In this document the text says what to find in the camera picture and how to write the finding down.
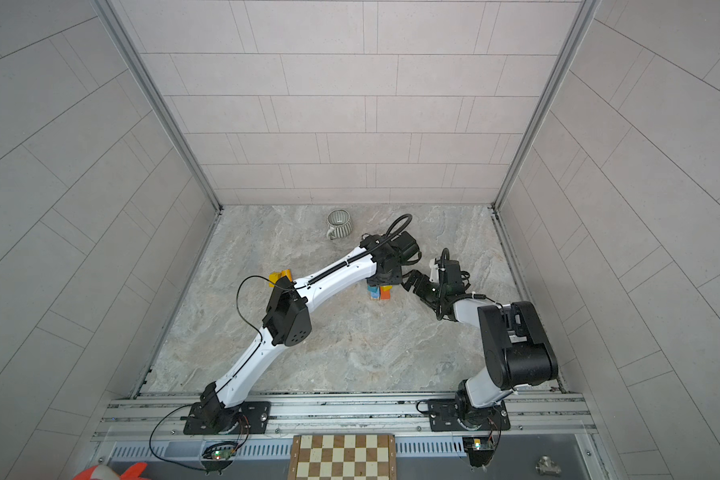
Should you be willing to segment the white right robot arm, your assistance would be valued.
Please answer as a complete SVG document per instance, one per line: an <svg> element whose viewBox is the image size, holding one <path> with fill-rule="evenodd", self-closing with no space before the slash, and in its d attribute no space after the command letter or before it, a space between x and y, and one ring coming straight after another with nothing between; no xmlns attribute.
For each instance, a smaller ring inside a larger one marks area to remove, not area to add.
<svg viewBox="0 0 720 480"><path fill-rule="evenodd" d="M463 422L498 406L516 387L537 386L558 376L559 364L535 306L501 304L469 290L470 275L448 257L431 262L429 275L412 270L403 288L414 293L438 320L479 329L484 366L462 381L456 408Z"/></svg>

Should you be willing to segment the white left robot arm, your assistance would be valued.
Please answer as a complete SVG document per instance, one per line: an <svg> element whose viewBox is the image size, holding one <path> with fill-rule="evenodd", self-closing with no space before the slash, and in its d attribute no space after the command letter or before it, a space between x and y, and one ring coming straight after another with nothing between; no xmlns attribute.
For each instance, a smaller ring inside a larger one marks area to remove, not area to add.
<svg viewBox="0 0 720 480"><path fill-rule="evenodd" d="M255 339L225 375L206 387L200 405L225 410L242 404L274 360L308 337L310 315L320 305L357 282L398 285L402 269L420 258L419 246L407 232L370 235L348 255L311 275L279 279Z"/></svg>

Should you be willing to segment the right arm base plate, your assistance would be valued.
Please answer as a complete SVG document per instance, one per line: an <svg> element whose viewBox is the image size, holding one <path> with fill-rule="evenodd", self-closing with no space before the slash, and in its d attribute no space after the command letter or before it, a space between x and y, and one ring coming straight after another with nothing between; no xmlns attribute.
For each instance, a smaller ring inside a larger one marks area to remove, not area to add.
<svg viewBox="0 0 720 480"><path fill-rule="evenodd" d="M511 424L504 401L475 408L466 400L429 399L423 410L433 432L508 431Z"/></svg>

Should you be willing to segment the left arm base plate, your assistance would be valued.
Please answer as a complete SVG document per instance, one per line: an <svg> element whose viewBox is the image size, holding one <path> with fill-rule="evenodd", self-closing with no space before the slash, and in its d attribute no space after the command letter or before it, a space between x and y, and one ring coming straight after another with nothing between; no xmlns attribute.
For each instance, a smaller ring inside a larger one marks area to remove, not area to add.
<svg viewBox="0 0 720 480"><path fill-rule="evenodd" d="M264 434L271 403L243 402L232 408L208 407L194 403L186 417L184 435Z"/></svg>

